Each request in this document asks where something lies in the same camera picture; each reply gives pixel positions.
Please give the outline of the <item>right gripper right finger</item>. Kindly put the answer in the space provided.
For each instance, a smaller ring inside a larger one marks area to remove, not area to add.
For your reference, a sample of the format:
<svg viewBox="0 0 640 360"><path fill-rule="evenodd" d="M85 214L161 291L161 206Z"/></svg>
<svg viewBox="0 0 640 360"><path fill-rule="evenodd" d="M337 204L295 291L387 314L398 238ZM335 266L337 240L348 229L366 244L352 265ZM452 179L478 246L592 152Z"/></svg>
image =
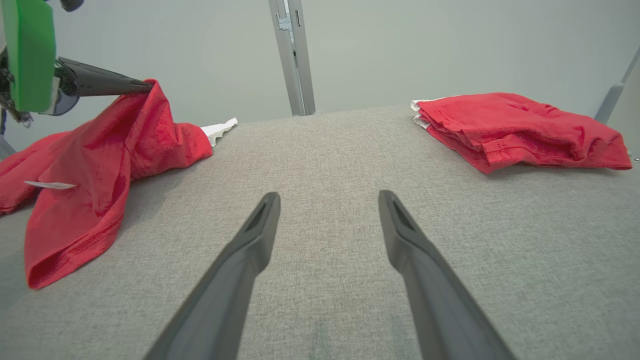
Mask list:
<svg viewBox="0 0 640 360"><path fill-rule="evenodd" d="M402 275L425 360L513 360L512 351L390 190L378 195L391 266Z"/></svg>

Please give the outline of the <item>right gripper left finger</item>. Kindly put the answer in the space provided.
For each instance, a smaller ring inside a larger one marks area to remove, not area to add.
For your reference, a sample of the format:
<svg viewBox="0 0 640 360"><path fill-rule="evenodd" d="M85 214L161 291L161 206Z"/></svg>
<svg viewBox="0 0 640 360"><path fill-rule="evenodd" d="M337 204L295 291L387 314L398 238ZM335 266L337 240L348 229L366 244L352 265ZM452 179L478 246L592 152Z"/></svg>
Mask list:
<svg viewBox="0 0 640 360"><path fill-rule="evenodd" d="M190 292L147 360L235 360L254 282L268 266L281 197L266 193Z"/></svg>

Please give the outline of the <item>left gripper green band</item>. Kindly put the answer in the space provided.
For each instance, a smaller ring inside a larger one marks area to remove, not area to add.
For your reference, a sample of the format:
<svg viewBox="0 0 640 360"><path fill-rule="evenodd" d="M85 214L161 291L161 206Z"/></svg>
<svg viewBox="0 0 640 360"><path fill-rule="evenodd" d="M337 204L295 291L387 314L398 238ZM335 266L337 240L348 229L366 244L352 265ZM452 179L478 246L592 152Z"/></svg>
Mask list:
<svg viewBox="0 0 640 360"><path fill-rule="evenodd" d="M62 116L79 97L148 93L154 83L57 57L53 8L46 0L3 0L1 107L11 116Z"/></svg>

